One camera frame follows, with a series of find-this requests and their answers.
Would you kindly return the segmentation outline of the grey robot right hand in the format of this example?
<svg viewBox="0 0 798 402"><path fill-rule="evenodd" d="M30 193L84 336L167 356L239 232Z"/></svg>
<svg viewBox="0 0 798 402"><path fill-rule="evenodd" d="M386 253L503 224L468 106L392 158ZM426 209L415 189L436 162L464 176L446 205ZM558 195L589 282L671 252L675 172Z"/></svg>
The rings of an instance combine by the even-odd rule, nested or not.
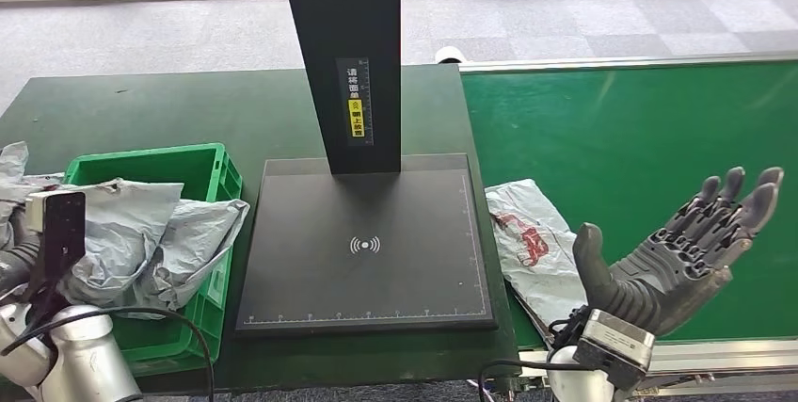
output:
<svg viewBox="0 0 798 402"><path fill-rule="evenodd" d="M677 330L732 279L730 267L772 218L785 171L765 169L740 195L745 170L708 177L657 230L609 265L599 226L585 222L572 247L588 307L662 337Z"/></svg>

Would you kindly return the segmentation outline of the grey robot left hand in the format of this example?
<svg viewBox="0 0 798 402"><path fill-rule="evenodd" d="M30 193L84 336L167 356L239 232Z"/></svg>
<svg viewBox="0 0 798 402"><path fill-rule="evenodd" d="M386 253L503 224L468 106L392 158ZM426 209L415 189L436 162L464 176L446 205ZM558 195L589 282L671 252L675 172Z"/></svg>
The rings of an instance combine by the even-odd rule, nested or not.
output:
<svg viewBox="0 0 798 402"><path fill-rule="evenodd" d="M1 232L1 250L12 249L22 245L32 233L27 227L25 208L22 205L15 206L8 221Z"/></svg>

